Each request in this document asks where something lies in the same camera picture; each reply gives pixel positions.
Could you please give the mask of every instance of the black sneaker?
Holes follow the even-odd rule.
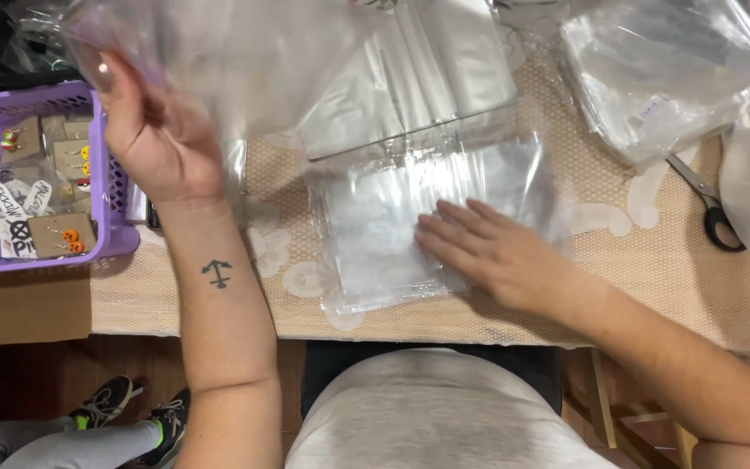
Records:
[[[132,397],[132,380],[114,377],[85,400],[78,410],[68,414],[80,430],[100,428],[119,416]]]
[[[161,444],[157,448],[141,456],[141,462],[147,466],[154,466],[170,453],[173,447],[184,437],[184,427],[190,413],[190,388],[180,390],[172,401],[153,409],[149,421],[161,424]]]

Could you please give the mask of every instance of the table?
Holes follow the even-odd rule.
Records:
[[[750,352],[750,254],[725,253],[707,241],[702,200],[666,168],[657,169],[666,172],[654,199],[658,223],[648,229],[636,226],[626,215],[627,200],[631,190],[643,192],[640,179],[588,135],[582,118],[561,99],[563,93],[546,78],[538,60],[530,60],[514,76],[521,110],[517,124],[544,138],[559,191],[579,201],[573,224],[578,233],[571,239],[578,264],[720,346]],[[307,189],[298,178],[300,157],[286,148],[292,147],[289,137],[253,139],[247,151],[250,228],[245,237],[279,336],[584,345],[568,330],[505,311],[482,294],[451,294],[342,318],[324,314],[314,262],[317,237]],[[721,154],[720,139],[706,138],[692,167],[715,181]],[[629,207],[630,216],[638,218],[634,214],[639,209]],[[600,215],[593,218],[592,211]],[[650,215],[651,208],[641,211]],[[642,225],[650,225],[647,218]],[[178,295],[158,236],[144,232],[137,252],[95,264],[91,288],[94,332],[178,334]]]

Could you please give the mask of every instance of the scissor handle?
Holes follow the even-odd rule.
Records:
[[[728,228],[731,229],[731,231],[734,231],[734,227],[731,226],[731,222],[728,220],[728,216],[725,215],[725,210],[722,209],[722,207],[710,207],[707,209],[707,212],[705,212],[705,233],[707,234],[707,237],[710,238],[711,242],[714,243],[714,245],[723,250],[728,252],[743,252],[745,251],[746,247],[743,244],[743,241],[740,241],[739,246],[731,246],[728,244],[725,244],[723,240],[719,239],[719,234],[717,234],[717,225],[720,223],[724,224]]]

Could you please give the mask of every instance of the gray t-shirt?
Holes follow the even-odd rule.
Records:
[[[450,349],[402,350],[343,372],[285,466],[616,469],[523,380]]]

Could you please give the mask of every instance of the purple basket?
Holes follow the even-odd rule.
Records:
[[[69,82],[13,92],[0,92],[0,141],[2,130],[32,115],[47,116],[93,108],[89,125],[91,150],[92,218],[98,222],[98,242],[86,255],[48,261],[8,261],[0,259],[0,272],[39,267],[84,264],[109,255],[135,251],[140,242],[138,231],[129,226],[126,212],[126,173],[103,142],[105,118],[97,94],[86,83]]]

